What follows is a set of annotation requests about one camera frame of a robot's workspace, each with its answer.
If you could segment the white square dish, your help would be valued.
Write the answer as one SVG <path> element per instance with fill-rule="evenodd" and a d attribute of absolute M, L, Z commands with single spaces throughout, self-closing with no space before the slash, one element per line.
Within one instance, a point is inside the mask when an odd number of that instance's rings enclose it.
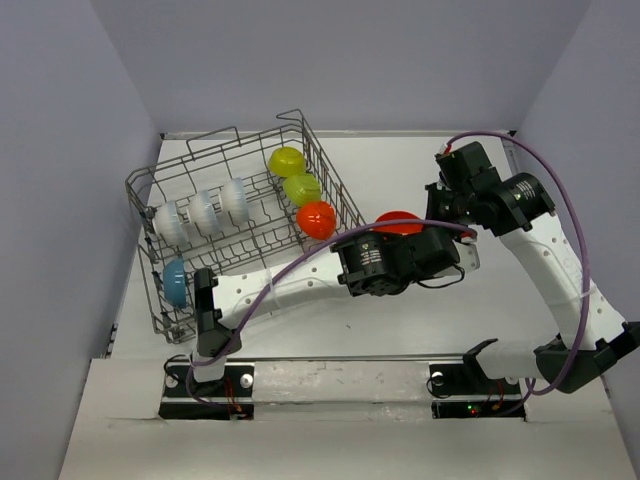
<path fill-rule="evenodd" d="M 298 207 L 320 201 L 322 198 L 321 185 L 310 173 L 286 178 L 283 182 L 283 190 L 291 202 Z"/>

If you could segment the lime green bowl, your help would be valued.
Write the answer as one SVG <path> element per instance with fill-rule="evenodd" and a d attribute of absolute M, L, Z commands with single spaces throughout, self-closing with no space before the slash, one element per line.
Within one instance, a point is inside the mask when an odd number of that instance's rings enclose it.
<path fill-rule="evenodd" d="M 284 146 L 272 152 L 268 168 L 279 177 L 289 178 L 306 172 L 306 160 L 298 149 Z"/>

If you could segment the grey wire dish rack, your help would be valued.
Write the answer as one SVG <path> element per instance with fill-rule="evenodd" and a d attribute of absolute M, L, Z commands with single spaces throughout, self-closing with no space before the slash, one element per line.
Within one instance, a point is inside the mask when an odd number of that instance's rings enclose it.
<path fill-rule="evenodd" d="M 292 109 L 277 119 L 259 132 L 227 127 L 183 136 L 174 156 L 136 169 L 125 180 L 133 216 L 141 223 L 138 255 L 152 328 L 169 344 L 187 342 L 196 334 L 193 300 L 188 298 L 185 308 L 174 308 L 164 298 L 162 270 L 171 260 L 183 259 L 191 292 L 198 269 L 209 268 L 217 275 L 250 272 L 297 257 L 313 245 L 296 223 L 298 208 L 286 196 L 283 178 L 268 168 L 275 149 L 289 146 L 302 152 L 306 171 L 321 185 L 322 200 L 336 213 L 338 232 L 364 222 L 303 113 Z M 244 223 L 234 222 L 219 202 L 223 185 L 233 178 L 242 179 L 246 193 L 249 220 Z M 220 225 L 217 235 L 200 233 L 187 217 L 189 202 L 200 191 L 210 194 Z M 157 208 L 169 201 L 176 202 L 188 236 L 182 248 L 166 244 L 152 224 Z"/>

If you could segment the blue bowl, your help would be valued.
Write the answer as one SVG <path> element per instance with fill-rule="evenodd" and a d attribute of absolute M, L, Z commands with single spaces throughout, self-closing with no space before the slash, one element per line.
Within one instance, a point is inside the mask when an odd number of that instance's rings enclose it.
<path fill-rule="evenodd" d="M 177 257 L 167 263 L 162 271 L 162 286 L 165 300 L 174 308 L 187 306 L 187 286 L 184 261 Z"/>

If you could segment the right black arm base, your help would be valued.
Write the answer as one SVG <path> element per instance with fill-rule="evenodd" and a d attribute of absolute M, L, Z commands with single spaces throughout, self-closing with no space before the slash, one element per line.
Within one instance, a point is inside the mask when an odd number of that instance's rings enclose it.
<path fill-rule="evenodd" d="M 526 419 L 521 387 L 505 378 L 490 379 L 477 361 L 478 354 L 495 342 L 485 340 L 459 360 L 429 364 L 425 386 L 432 397 L 434 419 Z"/>

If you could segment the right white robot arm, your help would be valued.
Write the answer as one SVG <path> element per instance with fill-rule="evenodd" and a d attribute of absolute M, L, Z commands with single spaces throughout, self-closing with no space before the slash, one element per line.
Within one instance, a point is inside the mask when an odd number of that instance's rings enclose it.
<path fill-rule="evenodd" d="M 558 333 L 548 343 L 488 340 L 465 355 L 462 384 L 482 392 L 496 379 L 542 379 L 573 393 L 639 347 L 628 322 L 583 271 L 546 188 L 535 176 L 502 179 L 477 141 L 437 154 L 440 180 L 427 187 L 431 220 L 481 226 L 526 271 Z"/>

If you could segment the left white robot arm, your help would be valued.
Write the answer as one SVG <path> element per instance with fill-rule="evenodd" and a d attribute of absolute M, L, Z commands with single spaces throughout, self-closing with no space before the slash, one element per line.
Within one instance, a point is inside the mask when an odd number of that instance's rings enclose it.
<path fill-rule="evenodd" d="M 229 355 L 242 347 L 241 333 L 255 316 L 309 302 L 360 296 L 395 296 L 409 286 L 441 287 L 474 270 L 464 262 L 461 227 L 415 220 L 417 232 L 390 232 L 376 222 L 338 234 L 288 264 L 247 274 L 194 275 L 196 346 L 186 375 L 201 395 L 215 392 Z"/>

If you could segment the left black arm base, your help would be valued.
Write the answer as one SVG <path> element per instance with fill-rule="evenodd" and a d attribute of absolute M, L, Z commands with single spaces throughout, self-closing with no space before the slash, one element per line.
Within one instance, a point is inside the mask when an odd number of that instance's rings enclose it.
<path fill-rule="evenodd" d="M 233 421 L 254 418 L 253 384 L 255 365 L 231 362 L 225 365 L 223 377 L 211 382 L 189 382 L 186 386 L 189 360 L 182 355 L 167 359 L 163 365 L 164 384 L 158 415 L 165 420 Z"/>

